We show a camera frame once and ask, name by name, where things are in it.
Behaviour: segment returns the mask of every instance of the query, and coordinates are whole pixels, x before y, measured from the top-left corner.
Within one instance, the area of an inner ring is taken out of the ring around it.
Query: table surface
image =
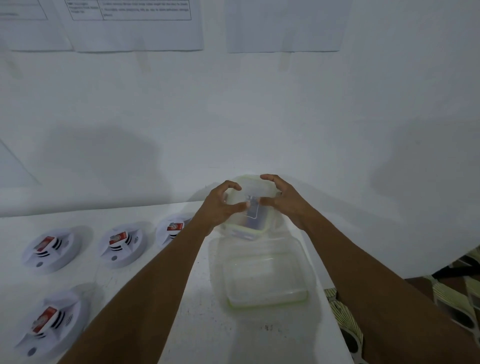
[[[80,285],[90,301],[90,320],[159,251],[154,244],[155,226],[174,213],[195,212],[201,202],[158,206],[84,210],[48,215],[0,219],[0,362],[23,363],[12,349],[10,333],[17,322],[46,295]],[[97,255],[97,241],[117,225],[139,222],[148,235],[143,255],[127,267],[108,269]],[[288,232],[301,241],[310,260],[310,241],[305,241],[288,219]],[[36,276],[21,264],[23,249],[50,229],[69,227],[82,236],[78,256],[57,272]],[[210,267],[215,258],[216,229],[202,244],[180,303],[160,363],[352,363],[347,346],[330,310],[316,274],[316,293],[295,319],[260,317],[239,319],[227,313],[212,289]]]

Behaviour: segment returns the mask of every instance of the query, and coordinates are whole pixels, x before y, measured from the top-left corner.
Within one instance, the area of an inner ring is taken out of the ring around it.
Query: hand
[[[210,191],[210,194],[192,219],[192,222],[195,221],[207,227],[208,234],[212,232],[215,226],[224,223],[233,214],[245,211],[250,207],[250,202],[227,205],[225,202],[225,191],[228,188],[234,188],[237,191],[241,190],[240,185],[236,182],[223,182]]]
[[[261,197],[259,203],[263,206],[273,206],[288,216],[297,228],[305,230],[305,219],[319,212],[305,201],[291,184],[276,174],[262,174],[260,178],[274,182],[282,194],[274,198]]]

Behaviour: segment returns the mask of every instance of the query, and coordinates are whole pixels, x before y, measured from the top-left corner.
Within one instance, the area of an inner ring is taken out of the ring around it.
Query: red label
[[[120,240],[126,239],[127,238],[127,232],[121,232],[120,234],[110,236],[110,241],[109,245],[118,243]]]
[[[43,311],[43,313],[33,323],[32,331],[38,334],[40,330],[43,329],[43,326],[45,326],[48,320],[50,320],[57,311],[58,310],[52,306],[47,307],[47,309]]]
[[[47,236],[45,239],[42,240],[42,242],[40,244],[38,244],[34,249],[36,249],[36,251],[38,252],[41,252],[42,250],[44,250],[46,248],[46,246],[48,244],[50,244],[52,242],[52,240],[55,239],[54,236]]]
[[[178,231],[183,229],[183,223],[172,222],[168,227],[167,231]]]

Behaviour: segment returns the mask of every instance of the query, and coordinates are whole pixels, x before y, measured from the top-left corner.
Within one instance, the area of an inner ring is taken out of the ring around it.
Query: paper taped to wall
[[[340,50],[352,0],[225,0],[229,53]]]
[[[50,0],[0,0],[0,37],[10,50],[71,50]]]
[[[38,185],[20,161],[0,141],[0,188],[31,187]]]
[[[198,0],[53,0],[78,52],[201,50]]]

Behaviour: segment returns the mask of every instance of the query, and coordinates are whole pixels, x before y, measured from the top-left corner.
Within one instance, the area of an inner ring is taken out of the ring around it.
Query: smoke detector
[[[52,294],[20,321],[14,349],[32,359],[53,359],[77,340],[88,315],[88,302],[74,290]]]
[[[175,214],[161,220],[155,232],[155,242],[165,248],[192,219],[193,214]]]
[[[68,264],[80,251],[80,237],[70,229],[53,229],[33,240],[22,263],[35,273],[51,273]]]
[[[138,259],[146,245],[147,239],[138,224],[123,224],[107,231],[98,247],[105,265],[120,268]]]

